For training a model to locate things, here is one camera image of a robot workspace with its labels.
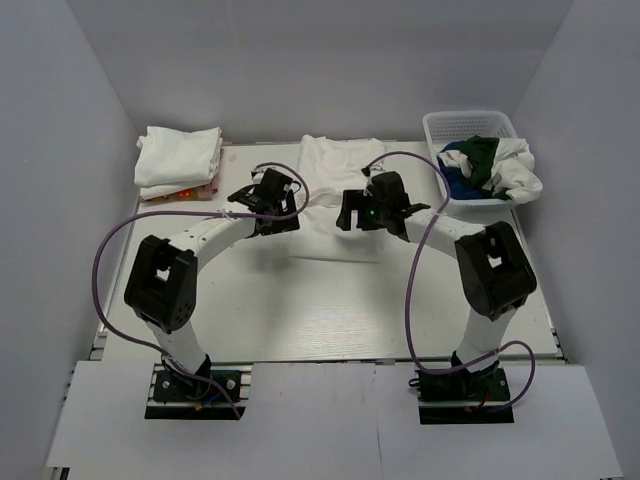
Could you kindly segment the plain white t shirt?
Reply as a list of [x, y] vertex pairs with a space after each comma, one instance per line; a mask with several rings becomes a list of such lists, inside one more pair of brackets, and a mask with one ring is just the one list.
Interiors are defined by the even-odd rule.
[[[467, 157], [457, 150], [444, 154], [447, 166], [456, 166], [466, 177], [470, 173]], [[493, 187], [498, 193], [504, 192], [507, 201], [526, 204], [537, 200], [542, 192], [541, 180], [534, 174], [535, 157], [529, 144], [521, 138], [499, 138], [492, 178], [485, 188]]]

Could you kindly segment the blue t shirt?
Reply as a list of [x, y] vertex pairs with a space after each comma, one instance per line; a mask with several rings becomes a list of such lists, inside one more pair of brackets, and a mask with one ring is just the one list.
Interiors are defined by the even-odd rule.
[[465, 184], [466, 177], [462, 170], [456, 166], [447, 166], [444, 162], [444, 154], [449, 151], [457, 150], [462, 141], [451, 142], [447, 144], [438, 154], [438, 165], [440, 171], [444, 174], [449, 185], [451, 198], [454, 200], [482, 200], [492, 197], [490, 190], [478, 190], [470, 188]]

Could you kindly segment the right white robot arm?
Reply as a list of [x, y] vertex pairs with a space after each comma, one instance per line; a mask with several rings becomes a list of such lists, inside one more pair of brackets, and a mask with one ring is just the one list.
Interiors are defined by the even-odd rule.
[[494, 368], [504, 349], [502, 340], [516, 311], [537, 288], [533, 268], [512, 226], [462, 221], [424, 203], [413, 203], [401, 176], [382, 172], [368, 178], [362, 189], [342, 194], [336, 226], [349, 231], [384, 230], [416, 246], [405, 294], [405, 334], [413, 361], [418, 357], [411, 339], [411, 297], [419, 257], [426, 247], [457, 262], [469, 305], [463, 338], [448, 369], [417, 368], [427, 375], [451, 375], [453, 390], [472, 399], [488, 385], [486, 370]]

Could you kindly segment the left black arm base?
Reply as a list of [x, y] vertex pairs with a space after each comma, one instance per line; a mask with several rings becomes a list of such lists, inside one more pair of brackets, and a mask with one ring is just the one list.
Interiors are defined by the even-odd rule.
[[223, 394], [209, 384], [203, 393], [189, 391], [187, 385], [156, 364], [151, 375], [144, 418], [146, 420], [235, 421], [246, 409], [251, 367], [242, 365], [214, 365], [211, 378], [227, 393], [236, 408]]

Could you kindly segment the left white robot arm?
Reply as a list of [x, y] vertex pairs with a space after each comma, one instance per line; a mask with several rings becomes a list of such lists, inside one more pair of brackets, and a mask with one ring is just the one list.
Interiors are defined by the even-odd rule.
[[151, 330], [178, 373], [177, 387], [191, 399], [205, 396], [212, 378], [190, 322], [200, 271], [241, 240], [300, 228], [293, 186], [302, 182], [273, 168], [252, 175], [252, 184], [195, 225], [168, 238], [144, 238], [125, 288], [125, 303]]

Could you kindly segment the dark green t shirt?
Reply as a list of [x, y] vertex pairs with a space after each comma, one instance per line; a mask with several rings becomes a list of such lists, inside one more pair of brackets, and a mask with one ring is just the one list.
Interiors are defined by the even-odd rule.
[[499, 138], [473, 136], [459, 146], [459, 151], [467, 157], [470, 173], [466, 176], [465, 184], [473, 189], [490, 190], [491, 198], [507, 201], [506, 193], [498, 193], [493, 187], [485, 188], [491, 180], [491, 170], [494, 165]]

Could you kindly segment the white graphic print t shirt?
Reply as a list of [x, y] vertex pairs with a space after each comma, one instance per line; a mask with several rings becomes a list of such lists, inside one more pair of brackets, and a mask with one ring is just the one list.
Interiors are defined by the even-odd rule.
[[305, 135], [300, 143], [296, 171], [309, 187], [296, 194], [296, 203], [309, 203], [299, 216], [300, 228], [289, 235], [289, 255], [294, 258], [349, 263], [379, 261], [380, 236], [355, 228], [336, 226], [343, 192], [362, 190], [361, 169], [386, 152], [377, 139], [336, 141]]

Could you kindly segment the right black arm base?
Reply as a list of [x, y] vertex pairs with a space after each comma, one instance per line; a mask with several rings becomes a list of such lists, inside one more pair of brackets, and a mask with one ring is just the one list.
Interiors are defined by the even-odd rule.
[[504, 370], [495, 362], [478, 372], [427, 375], [417, 371], [408, 386], [418, 396], [421, 425], [512, 424], [511, 392]]

